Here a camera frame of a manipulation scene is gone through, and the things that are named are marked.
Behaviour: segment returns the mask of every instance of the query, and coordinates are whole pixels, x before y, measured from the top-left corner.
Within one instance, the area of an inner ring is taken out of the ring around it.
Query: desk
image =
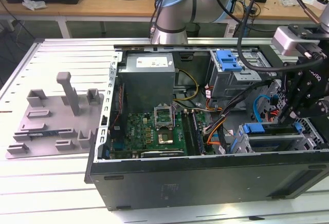
[[[237,39],[194,39],[189,43],[202,41],[234,45]],[[114,44],[124,43],[144,45],[149,40],[58,39],[35,43],[0,90],[0,223],[249,223],[249,216],[265,219],[257,224],[327,223],[329,178],[292,200],[109,212],[95,186],[83,182],[88,154],[5,159],[7,146],[28,106],[30,89],[43,88],[47,96],[63,95],[56,75],[58,71],[70,71],[72,87],[78,94],[85,94],[89,88],[104,93],[111,63],[104,56],[114,50]],[[260,38],[242,43],[271,42]],[[89,56],[103,56],[103,61],[86,57],[84,50]],[[297,59],[279,57],[283,61]]]
[[[7,8],[19,20],[57,21],[63,38],[71,38],[71,33],[66,25],[67,21],[120,21],[120,22],[149,22],[154,11],[154,0],[80,0],[77,5],[47,4],[48,8],[31,11],[22,4],[8,4]],[[259,3],[262,13],[254,21],[255,24],[290,24],[290,23],[312,23],[299,6],[283,7],[279,0],[267,0],[265,4]],[[321,11],[312,7],[315,14]],[[236,6],[234,14],[241,18],[243,10],[240,4]],[[0,6],[0,20],[11,20],[12,17]],[[227,23],[226,37],[232,37],[231,27],[236,22],[230,17],[221,21]]]

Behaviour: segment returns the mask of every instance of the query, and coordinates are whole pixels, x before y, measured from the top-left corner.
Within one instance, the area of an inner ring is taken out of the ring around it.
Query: gray 3d printed holder
[[[7,148],[8,159],[89,152],[104,96],[97,89],[77,95],[70,78],[69,72],[57,75],[65,96],[47,97],[42,89],[30,91],[30,105],[13,136],[16,142]]]

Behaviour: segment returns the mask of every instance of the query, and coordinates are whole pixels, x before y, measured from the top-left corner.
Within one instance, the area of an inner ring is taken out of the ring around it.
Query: green circuit board
[[[157,122],[170,122],[169,112],[159,112]],[[196,112],[196,119],[199,130],[205,127],[205,115]],[[130,113],[127,118],[126,136],[123,144],[115,142],[113,152],[114,159],[135,158],[146,151],[182,151],[187,156],[184,129],[181,120],[181,113],[174,113],[174,127],[166,127],[157,130],[155,127],[154,113]]]
[[[167,122],[168,117],[158,116],[158,121]],[[172,133],[172,143],[159,144],[154,113],[129,114],[125,148],[126,150],[178,150],[186,152],[180,113],[175,114],[175,127],[172,129]]]

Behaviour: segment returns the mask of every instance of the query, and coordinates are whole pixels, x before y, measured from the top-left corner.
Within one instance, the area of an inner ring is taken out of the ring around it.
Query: red wire
[[[121,95],[122,95],[122,86],[120,86],[120,94],[119,94],[119,112],[118,115],[115,117],[115,120],[113,122],[113,124],[111,125],[111,127],[109,128],[110,130],[113,128],[113,126],[115,125],[115,122],[117,122],[119,116],[120,116],[120,112],[121,112]]]

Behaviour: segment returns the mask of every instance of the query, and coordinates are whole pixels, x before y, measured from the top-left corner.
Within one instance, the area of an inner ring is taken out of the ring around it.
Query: blue cable
[[[262,98],[262,97],[264,97],[264,98],[266,98],[266,99],[269,99],[269,100],[271,99],[271,97],[269,97],[269,96],[267,96],[267,95],[259,95],[259,96],[255,99],[255,101],[253,102],[253,113],[255,114],[256,119],[257,119],[258,122],[262,122],[262,118],[261,118],[260,114],[258,113],[258,110],[257,110],[257,103],[258,103],[258,100],[259,100],[260,98]]]

